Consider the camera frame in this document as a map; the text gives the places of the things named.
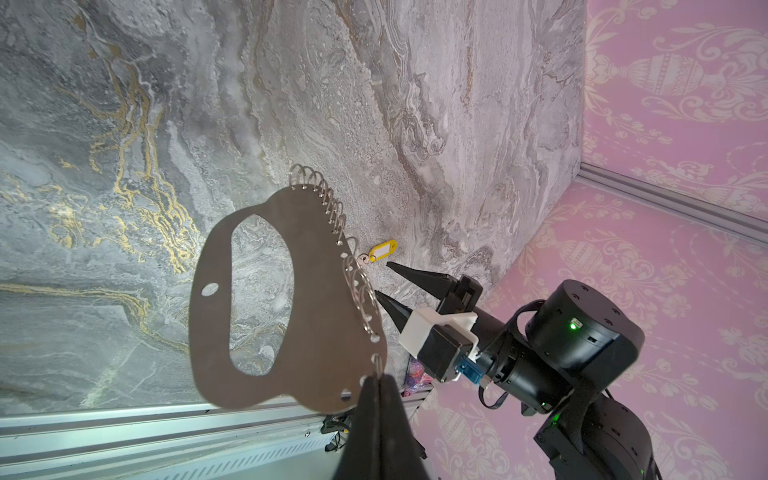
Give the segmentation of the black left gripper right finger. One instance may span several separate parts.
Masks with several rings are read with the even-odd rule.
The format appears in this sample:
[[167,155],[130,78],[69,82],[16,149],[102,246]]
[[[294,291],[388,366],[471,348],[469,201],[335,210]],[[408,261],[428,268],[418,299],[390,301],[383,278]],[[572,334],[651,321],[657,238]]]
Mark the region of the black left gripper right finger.
[[427,480],[429,475],[411,431],[398,387],[390,375],[379,378],[379,478]]

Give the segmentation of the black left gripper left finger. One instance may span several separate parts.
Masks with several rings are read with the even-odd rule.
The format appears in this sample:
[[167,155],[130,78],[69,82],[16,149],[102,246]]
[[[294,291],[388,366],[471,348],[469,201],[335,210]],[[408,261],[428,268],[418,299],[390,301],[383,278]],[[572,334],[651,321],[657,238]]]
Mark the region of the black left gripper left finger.
[[370,376],[363,383],[352,429],[333,476],[334,480],[381,478],[380,378]]

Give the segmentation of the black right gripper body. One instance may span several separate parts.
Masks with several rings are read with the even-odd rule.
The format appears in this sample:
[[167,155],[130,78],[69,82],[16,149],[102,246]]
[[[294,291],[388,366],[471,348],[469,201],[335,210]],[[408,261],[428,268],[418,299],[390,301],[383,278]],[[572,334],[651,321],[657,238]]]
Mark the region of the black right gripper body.
[[[470,331],[478,339],[479,360],[499,360],[504,352],[504,324],[496,317],[477,307],[483,287],[473,278],[462,276],[455,289],[439,300],[437,312],[441,315],[475,313],[477,319]],[[436,358],[457,360],[460,353],[466,353],[467,341],[459,334],[457,327],[438,326],[436,333]]]

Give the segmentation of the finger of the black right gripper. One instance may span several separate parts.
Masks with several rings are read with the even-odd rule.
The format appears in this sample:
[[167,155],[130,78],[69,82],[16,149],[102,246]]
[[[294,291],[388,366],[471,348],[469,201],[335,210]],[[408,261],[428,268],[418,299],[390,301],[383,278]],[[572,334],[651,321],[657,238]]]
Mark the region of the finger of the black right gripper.
[[380,306],[391,318],[397,330],[402,333],[412,314],[412,309],[379,290],[375,291],[375,296]]
[[438,300],[446,298],[458,284],[458,280],[448,274],[413,269],[392,261],[386,266]]

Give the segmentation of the yellow key tag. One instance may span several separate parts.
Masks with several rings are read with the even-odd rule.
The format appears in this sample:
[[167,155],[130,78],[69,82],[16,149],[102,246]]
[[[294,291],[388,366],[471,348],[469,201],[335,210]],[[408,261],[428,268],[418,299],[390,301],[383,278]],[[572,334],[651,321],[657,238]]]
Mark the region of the yellow key tag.
[[379,243],[371,247],[367,252],[360,254],[357,257],[357,262],[360,265],[375,263],[394,253],[397,249],[397,246],[398,243],[394,239]]

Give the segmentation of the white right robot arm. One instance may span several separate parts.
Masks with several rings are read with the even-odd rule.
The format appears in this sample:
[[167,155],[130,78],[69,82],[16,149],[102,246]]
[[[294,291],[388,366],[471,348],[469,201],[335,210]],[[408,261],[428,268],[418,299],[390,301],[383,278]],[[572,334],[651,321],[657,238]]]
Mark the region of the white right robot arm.
[[523,415],[543,415],[535,441],[557,478],[660,477],[648,429],[608,390],[638,359],[645,335],[606,296],[567,279],[523,305],[528,322],[520,325],[480,309],[482,287],[469,276],[391,269],[438,302],[412,309],[377,294],[403,348],[437,382],[465,378],[480,391],[495,385]]

